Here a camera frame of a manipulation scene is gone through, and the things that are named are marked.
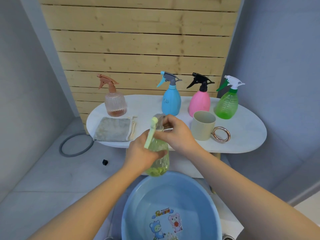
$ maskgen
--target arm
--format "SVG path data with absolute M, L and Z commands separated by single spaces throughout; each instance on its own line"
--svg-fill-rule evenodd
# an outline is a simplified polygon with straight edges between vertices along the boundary
M 151 152 L 144 148 L 148 131 L 130 143 L 125 163 L 109 179 L 54 217 L 29 240 L 93 239 L 110 210 L 126 188 L 166 151 Z
M 160 140 L 187 157 L 255 239 L 316 239 L 320 228 L 293 207 L 206 152 L 188 126 L 167 116 Z

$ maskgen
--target person's left hand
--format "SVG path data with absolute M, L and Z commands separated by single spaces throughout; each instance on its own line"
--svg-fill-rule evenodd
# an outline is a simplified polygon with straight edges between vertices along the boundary
M 141 136 L 130 142 L 129 148 L 126 152 L 125 162 L 122 166 L 123 168 L 134 171 L 139 175 L 149 169 L 154 161 L 164 157 L 167 153 L 166 150 L 153 152 L 144 148 L 148 132 L 149 130 L 146 130 L 141 134 Z

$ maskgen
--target light green spray bottle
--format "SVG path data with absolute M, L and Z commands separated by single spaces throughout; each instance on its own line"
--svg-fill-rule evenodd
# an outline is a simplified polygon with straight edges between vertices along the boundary
M 238 109 L 238 86 L 244 85 L 239 79 L 233 76 L 224 76 L 225 82 L 217 89 L 217 92 L 231 85 L 229 92 L 222 96 L 217 106 L 214 108 L 216 116 L 222 119 L 231 119 Z
M 166 150 L 167 154 L 157 159 L 152 166 L 146 170 L 146 174 L 158 177 L 160 175 L 163 175 L 169 168 L 169 146 L 168 143 L 158 140 L 153 137 L 155 131 L 163 131 L 163 120 L 165 118 L 165 114 L 158 113 L 151 119 L 151 126 L 150 131 L 148 133 L 148 137 L 146 139 L 146 143 L 144 145 L 144 148 L 149 149 L 150 151 L 158 152 L 161 150 Z

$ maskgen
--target cup handle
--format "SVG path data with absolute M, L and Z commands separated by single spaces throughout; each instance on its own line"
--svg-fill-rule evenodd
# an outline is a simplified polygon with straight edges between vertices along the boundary
M 227 135 L 227 138 L 226 139 L 220 139 L 219 137 L 216 136 L 216 130 L 223 130 L 226 135 Z M 224 128 L 224 127 L 220 127 L 220 126 L 217 126 L 217 127 L 214 127 L 213 129 L 213 132 L 211 133 L 214 138 L 217 140 L 217 141 L 221 141 L 221 142 L 227 142 L 227 141 L 230 141 L 230 138 L 231 138 L 231 135 L 230 135 L 230 132 Z

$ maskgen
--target gray hose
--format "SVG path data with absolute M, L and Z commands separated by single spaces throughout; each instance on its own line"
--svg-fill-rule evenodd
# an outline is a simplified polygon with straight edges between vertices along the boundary
M 71 139 L 71 138 L 73 138 L 73 137 L 75 137 L 75 136 L 80 136 L 80 135 L 87 135 L 87 134 L 86 134 L 85 132 L 76 133 L 76 134 L 73 134 L 72 136 L 67 137 L 64 141 L 62 141 L 62 143 L 61 143 L 60 146 L 59 146 L 59 153 L 60 153 L 61 156 L 63 156 L 63 157 L 76 157 L 76 156 L 79 156 L 79 155 L 85 153 L 87 150 L 89 150 L 89 149 L 92 147 L 92 145 L 94 144 L 94 140 L 93 140 L 92 137 L 89 135 L 89 136 L 91 137 L 91 143 L 90 143 L 90 145 L 89 145 L 86 149 L 84 149 L 83 151 L 78 152 L 78 153 L 75 153 L 75 154 L 66 154 L 66 153 L 64 153 L 64 152 L 62 151 L 63 145 L 64 145 L 69 139 Z

